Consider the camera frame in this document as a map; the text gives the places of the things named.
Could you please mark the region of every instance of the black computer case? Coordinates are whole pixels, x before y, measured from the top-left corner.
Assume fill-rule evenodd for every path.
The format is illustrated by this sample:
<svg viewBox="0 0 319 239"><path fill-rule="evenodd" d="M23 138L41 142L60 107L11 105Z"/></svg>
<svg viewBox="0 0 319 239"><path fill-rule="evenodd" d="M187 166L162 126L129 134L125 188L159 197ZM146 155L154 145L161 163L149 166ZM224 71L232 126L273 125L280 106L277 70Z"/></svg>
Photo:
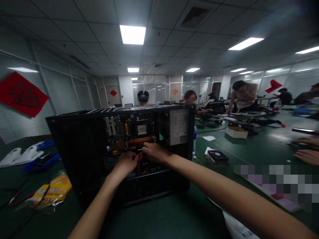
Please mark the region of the black computer case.
<svg viewBox="0 0 319 239"><path fill-rule="evenodd" d="M192 160L195 105L170 104L85 110L46 118L76 197L85 210L118 156L156 142ZM112 204L131 206L189 190L190 182L171 169L142 159L118 187Z"/></svg>

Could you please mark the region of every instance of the power supply label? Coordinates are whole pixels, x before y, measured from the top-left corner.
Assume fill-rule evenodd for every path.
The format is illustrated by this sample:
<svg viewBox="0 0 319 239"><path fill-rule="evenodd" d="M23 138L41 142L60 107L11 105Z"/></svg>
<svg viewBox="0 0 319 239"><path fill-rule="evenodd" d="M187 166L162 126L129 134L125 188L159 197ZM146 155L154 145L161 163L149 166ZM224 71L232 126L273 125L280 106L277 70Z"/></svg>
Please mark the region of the power supply label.
<svg viewBox="0 0 319 239"><path fill-rule="evenodd" d="M174 114L174 137L187 135L187 113Z"/></svg>

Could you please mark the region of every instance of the white box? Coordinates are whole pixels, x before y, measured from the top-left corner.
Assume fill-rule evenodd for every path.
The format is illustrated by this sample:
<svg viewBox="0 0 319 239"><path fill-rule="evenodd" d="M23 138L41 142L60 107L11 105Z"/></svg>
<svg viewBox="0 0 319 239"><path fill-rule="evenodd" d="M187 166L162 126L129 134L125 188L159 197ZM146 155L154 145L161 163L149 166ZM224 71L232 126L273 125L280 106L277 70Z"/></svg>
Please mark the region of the white box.
<svg viewBox="0 0 319 239"><path fill-rule="evenodd" d="M226 134L233 138L247 138L248 131L239 127L227 127Z"/></svg>

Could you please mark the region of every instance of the office room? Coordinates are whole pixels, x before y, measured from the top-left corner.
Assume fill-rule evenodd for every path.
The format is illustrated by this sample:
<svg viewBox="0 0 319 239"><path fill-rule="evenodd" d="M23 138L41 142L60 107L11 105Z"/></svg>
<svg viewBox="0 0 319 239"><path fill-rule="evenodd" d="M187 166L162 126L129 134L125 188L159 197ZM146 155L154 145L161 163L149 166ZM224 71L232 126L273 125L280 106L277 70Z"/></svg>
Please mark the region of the office room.
<svg viewBox="0 0 319 239"><path fill-rule="evenodd" d="M318 8L2 1L1 238L318 238Z"/></svg>

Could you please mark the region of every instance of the yellow package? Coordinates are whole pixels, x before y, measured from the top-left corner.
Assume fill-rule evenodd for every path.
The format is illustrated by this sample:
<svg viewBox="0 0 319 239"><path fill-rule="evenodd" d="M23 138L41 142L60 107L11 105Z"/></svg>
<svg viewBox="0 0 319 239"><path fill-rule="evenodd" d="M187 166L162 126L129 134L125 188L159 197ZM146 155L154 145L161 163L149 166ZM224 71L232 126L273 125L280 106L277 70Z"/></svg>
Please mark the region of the yellow package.
<svg viewBox="0 0 319 239"><path fill-rule="evenodd" d="M33 197L28 200L30 207L42 209L51 205L55 206L63 202L68 192L72 189L69 177L65 174L56 177L50 182L50 189L43 198L48 186L48 184L42 185Z"/></svg>

